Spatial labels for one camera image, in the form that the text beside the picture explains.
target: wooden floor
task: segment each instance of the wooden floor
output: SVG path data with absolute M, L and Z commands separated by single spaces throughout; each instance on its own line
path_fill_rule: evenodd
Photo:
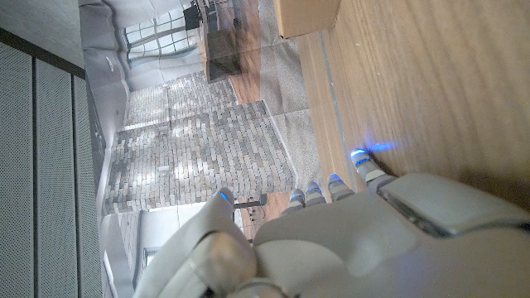
M 267 194 L 267 203 L 264 206 L 241 209 L 245 237 L 254 239 L 259 227 L 276 219 L 286 209 L 289 195 L 290 192 Z
M 259 100 L 260 25 L 258 0 L 238 0 L 241 29 L 237 33 L 242 74 L 230 76 L 240 104 Z
M 386 147 L 375 156 L 395 175 L 442 175 L 530 209 L 529 12 L 516 0 L 343 0 L 323 31 L 340 120 L 319 35 L 297 39 L 322 174 L 351 184 L 345 153 Z

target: blue led light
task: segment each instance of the blue led light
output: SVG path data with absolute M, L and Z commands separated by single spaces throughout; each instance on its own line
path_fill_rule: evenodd
M 350 157 L 354 157 L 356 154 L 359 154 L 359 153 L 366 153 L 366 150 L 364 150 L 364 149 L 355 149 L 349 154 L 349 156 Z
M 360 161 L 355 162 L 355 165 L 358 166 L 358 165 L 362 164 L 363 162 L 369 161 L 369 160 L 370 160 L 369 158 L 364 158 L 364 159 L 362 159 Z
M 392 142 L 381 142 L 374 144 L 370 146 L 370 151 L 382 151 L 382 150 L 388 150 L 394 147 L 394 144 Z

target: metal panel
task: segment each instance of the metal panel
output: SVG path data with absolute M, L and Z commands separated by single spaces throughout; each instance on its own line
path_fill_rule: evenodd
M 70 75 L 36 61 L 38 293 L 77 292 L 74 153 Z
M 81 296 L 101 297 L 101 262 L 86 83 L 75 77 L 74 87 Z
M 33 296 L 31 57 L 0 43 L 0 297 Z

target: wall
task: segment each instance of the wall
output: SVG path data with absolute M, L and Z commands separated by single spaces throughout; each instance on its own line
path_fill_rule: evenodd
M 263 102 L 237 105 L 228 80 L 191 74 L 132 93 L 127 111 L 130 129 L 113 144 L 109 213 L 201 202 L 222 186 L 244 196 L 294 184 Z
M 136 284 L 142 278 L 146 267 L 144 266 L 143 251 L 146 248 L 159 248 L 163 246 L 174 233 L 199 213 L 205 202 L 179 205 L 169 209 L 153 212 L 142 211 L 140 220 L 140 237 L 135 276 Z

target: ceiling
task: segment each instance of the ceiling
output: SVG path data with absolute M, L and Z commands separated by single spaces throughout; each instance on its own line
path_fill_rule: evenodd
M 84 68 L 75 0 L 0 0 L 0 27 Z

